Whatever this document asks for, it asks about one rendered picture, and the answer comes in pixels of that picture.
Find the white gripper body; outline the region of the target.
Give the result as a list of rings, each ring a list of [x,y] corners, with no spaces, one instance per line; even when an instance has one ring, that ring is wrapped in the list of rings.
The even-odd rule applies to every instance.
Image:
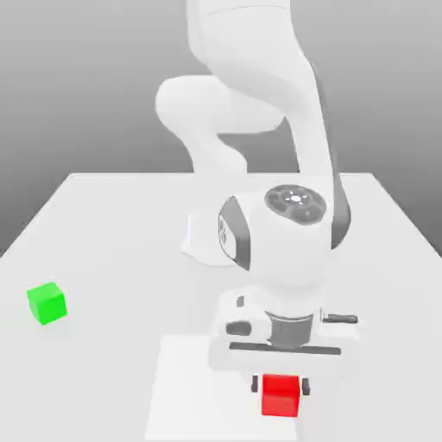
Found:
[[[230,349],[221,338],[209,341],[208,362],[212,369],[243,370],[259,374],[351,377],[357,373],[357,355],[342,350],[340,355]]]

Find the small green cube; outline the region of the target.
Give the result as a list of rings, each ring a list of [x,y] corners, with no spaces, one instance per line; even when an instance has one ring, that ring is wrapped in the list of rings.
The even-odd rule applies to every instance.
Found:
[[[53,281],[29,289],[27,297],[30,311],[41,325],[67,315],[65,295]]]

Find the small red cube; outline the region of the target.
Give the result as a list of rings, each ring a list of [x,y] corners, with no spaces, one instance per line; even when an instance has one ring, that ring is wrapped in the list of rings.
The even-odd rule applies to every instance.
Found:
[[[297,418],[300,407],[298,376],[262,376],[262,415]]]

